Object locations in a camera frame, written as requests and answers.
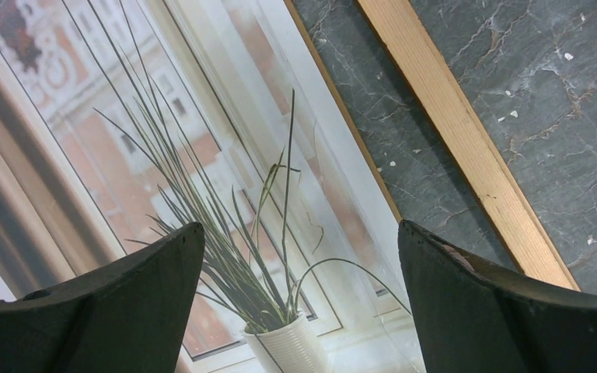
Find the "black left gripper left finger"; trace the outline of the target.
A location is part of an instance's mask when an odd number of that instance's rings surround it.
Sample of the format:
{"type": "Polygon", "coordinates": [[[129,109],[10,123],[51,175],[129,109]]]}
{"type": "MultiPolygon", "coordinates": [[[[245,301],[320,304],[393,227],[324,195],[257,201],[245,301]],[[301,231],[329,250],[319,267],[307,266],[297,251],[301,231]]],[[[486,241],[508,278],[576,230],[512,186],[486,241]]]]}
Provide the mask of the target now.
{"type": "Polygon", "coordinates": [[[192,222],[104,267],[0,301],[0,372],[172,372],[205,232],[192,222]]]}

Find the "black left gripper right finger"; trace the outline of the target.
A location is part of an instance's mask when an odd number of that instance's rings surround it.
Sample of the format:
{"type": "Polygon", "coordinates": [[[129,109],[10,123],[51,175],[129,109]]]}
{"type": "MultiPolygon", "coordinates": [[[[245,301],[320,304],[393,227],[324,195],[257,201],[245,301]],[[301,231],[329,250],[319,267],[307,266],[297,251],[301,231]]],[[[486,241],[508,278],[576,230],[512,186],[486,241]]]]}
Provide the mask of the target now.
{"type": "Polygon", "coordinates": [[[429,372],[597,372],[597,295],[516,273],[408,220],[397,246],[429,372]]]}

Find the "plant window photo print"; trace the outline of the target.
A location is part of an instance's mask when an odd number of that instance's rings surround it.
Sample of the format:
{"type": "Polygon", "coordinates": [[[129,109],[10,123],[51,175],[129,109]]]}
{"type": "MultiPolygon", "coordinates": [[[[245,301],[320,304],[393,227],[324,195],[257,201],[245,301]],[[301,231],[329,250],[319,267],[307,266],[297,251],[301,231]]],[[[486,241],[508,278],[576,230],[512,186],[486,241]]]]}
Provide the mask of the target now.
{"type": "Polygon", "coordinates": [[[0,1],[0,298],[204,226],[180,372],[422,372],[397,220],[286,1],[0,1]]]}

